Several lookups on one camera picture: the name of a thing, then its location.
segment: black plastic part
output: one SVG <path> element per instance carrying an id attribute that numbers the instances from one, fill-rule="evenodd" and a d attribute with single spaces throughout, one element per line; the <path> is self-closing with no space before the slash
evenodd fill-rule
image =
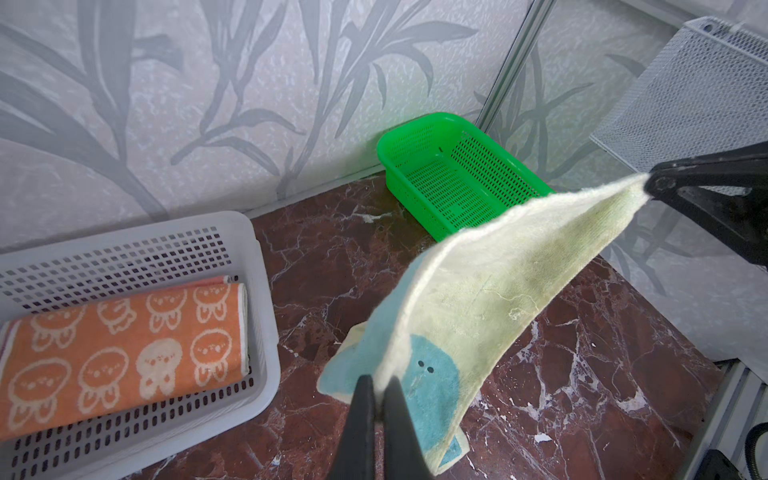
<path id="1" fill-rule="evenodd" d="M 768 423 L 758 423 L 749 430 L 744 440 L 744 458 L 746 458 L 746 468 L 750 471 L 752 480 L 762 480 L 760 472 L 757 470 L 755 447 L 757 440 L 766 432 L 768 432 Z"/>
<path id="2" fill-rule="evenodd" d="M 331 465 L 328 480 L 374 480 L 373 379 L 364 375 L 357 379 L 355 394 L 344 424 L 344 431 Z"/>
<path id="3" fill-rule="evenodd" d="M 384 392 L 384 479 L 429 480 L 419 440 L 411 423 L 406 398 L 397 377 Z"/>
<path id="4" fill-rule="evenodd" d="M 739 469 L 720 450 L 708 450 L 694 480 L 743 480 Z"/>
<path id="5" fill-rule="evenodd" d="M 645 191 L 696 222 L 745 260 L 768 266 L 768 142 L 658 164 Z M 747 187 L 744 196 L 701 188 Z"/>

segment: floral wallpaper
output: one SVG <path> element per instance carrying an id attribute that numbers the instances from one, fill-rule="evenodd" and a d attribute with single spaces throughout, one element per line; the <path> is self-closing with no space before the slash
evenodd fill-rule
<path id="1" fill-rule="evenodd" d="M 12 0 L 0 6 L 0 249 L 249 210 L 476 108 L 525 0 Z"/>
<path id="2" fill-rule="evenodd" d="M 489 134 L 558 191 L 629 174 L 589 135 L 675 31 L 618 0 L 558 0 Z M 764 270 L 653 201 L 602 255 L 702 353 L 768 379 Z"/>

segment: orange towel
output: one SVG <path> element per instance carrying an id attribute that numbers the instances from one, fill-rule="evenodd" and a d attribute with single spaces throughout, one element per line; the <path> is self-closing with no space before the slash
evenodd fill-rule
<path id="1" fill-rule="evenodd" d="M 248 373 L 246 294 L 226 277 L 39 313 L 0 333 L 0 439 Z"/>

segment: black cable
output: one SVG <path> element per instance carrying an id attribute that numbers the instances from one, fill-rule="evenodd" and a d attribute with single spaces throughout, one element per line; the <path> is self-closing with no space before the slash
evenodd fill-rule
<path id="1" fill-rule="evenodd" d="M 750 470 L 750 476 L 752 477 L 752 480 L 762 480 L 760 473 L 757 471 L 755 447 L 757 446 L 757 440 L 765 432 L 768 432 L 768 422 L 758 423 L 750 429 L 750 431 L 746 434 L 746 440 L 744 440 L 744 456 L 746 456 L 746 467 Z"/>

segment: white wire mesh basket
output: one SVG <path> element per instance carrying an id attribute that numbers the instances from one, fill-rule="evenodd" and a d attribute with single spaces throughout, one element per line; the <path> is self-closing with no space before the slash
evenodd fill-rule
<path id="1" fill-rule="evenodd" d="M 638 172 L 768 140 L 768 40 L 714 17 L 686 22 L 590 138 Z"/>
<path id="2" fill-rule="evenodd" d="M 243 214 L 188 217 L 1 255 L 0 322 L 218 275 L 237 276 L 247 289 L 245 379 L 4 442 L 0 478 L 122 478 L 258 415 L 280 381 L 270 288 Z"/>

